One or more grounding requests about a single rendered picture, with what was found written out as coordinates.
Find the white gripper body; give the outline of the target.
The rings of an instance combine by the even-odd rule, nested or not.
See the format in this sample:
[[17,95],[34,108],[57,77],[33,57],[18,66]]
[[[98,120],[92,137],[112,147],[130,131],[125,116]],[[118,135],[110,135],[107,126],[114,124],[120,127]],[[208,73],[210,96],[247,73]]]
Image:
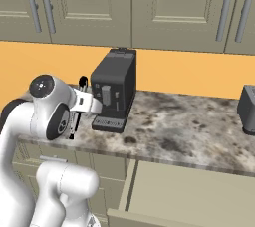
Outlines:
[[100,114],[102,112],[103,104],[90,93],[88,93],[87,105],[88,111],[92,114]]

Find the beige drawer front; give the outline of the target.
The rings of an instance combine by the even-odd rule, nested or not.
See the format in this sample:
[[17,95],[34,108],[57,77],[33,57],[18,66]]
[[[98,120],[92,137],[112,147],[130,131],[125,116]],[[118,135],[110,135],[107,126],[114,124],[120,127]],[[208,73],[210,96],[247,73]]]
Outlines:
[[68,159],[68,162],[76,163],[76,156],[72,150],[52,147],[43,143],[33,144],[21,141],[17,144],[13,161],[15,163],[26,163],[39,165],[45,160],[41,160],[40,155],[54,156]]

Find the open beige drawer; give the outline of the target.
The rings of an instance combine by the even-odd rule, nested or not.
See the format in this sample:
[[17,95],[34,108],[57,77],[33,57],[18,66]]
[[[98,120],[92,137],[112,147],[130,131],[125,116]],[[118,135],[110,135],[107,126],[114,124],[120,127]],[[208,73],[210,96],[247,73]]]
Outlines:
[[255,178],[133,160],[110,227],[255,227]]

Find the black slender upright tool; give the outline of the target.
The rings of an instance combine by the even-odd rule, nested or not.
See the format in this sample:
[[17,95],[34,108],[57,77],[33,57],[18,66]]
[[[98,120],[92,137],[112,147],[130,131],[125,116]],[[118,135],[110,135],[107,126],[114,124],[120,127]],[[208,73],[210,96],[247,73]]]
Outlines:
[[[79,79],[79,90],[82,92],[85,92],[87,90],[87,87],[88,87],[88,78],[86,76],[81,76]],[[78,129],[80,118],[81,118],[80,113],[78,112],[72,113],[69,139],[73,139],[75,137],[75,132]]]

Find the black coffee machine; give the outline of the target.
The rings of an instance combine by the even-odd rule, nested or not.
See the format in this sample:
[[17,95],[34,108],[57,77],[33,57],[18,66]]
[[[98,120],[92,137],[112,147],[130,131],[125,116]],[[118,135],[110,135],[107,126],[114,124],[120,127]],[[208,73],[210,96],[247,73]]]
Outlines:
[[92,72],[91,87],[103,104],[92,129],[122,133],[136,93],[136,50],[110,49]]

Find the beige base cupboard panel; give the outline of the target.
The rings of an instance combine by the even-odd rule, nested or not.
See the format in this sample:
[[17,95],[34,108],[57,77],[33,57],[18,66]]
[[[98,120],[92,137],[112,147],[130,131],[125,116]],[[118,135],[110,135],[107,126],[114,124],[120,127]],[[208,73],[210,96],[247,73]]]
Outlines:
[[79,165],[93,169],[100,177],[100,187],[89,200],[92,212],[100,218],[107,217],[109,208],[119,206],[126,180],[128,162],[122,157],[76,152]]

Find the dark grey toaster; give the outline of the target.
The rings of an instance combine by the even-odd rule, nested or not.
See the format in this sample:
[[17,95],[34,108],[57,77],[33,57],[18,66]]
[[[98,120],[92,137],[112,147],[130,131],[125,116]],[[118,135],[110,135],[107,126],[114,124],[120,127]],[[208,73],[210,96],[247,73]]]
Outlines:
[[255,86],[244,85],[239,99],[237,113],[246,134],[255,135]]

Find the beige wall cupboard door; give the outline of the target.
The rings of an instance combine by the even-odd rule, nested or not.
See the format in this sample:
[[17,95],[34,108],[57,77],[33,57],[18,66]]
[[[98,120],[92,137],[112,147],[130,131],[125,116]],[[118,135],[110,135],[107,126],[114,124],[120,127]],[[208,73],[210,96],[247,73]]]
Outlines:
[[255,0],[252,0],[242,42],[235,42],[243,4],[244,0],[235,0],[226,46],[224,49],[224,52],[227,54],[255,55]]
[[43,0],[35,0],[41,33],[35,30],[29,0],[0,0],[0,41],[50,43],[46,12]]
[[53,44],[131,46],[130,0],[51,0]]
[[216,42],[223,0],[132,0],[132,45],[142,49],[221,53],[234,1],[230,2],[223,39]]

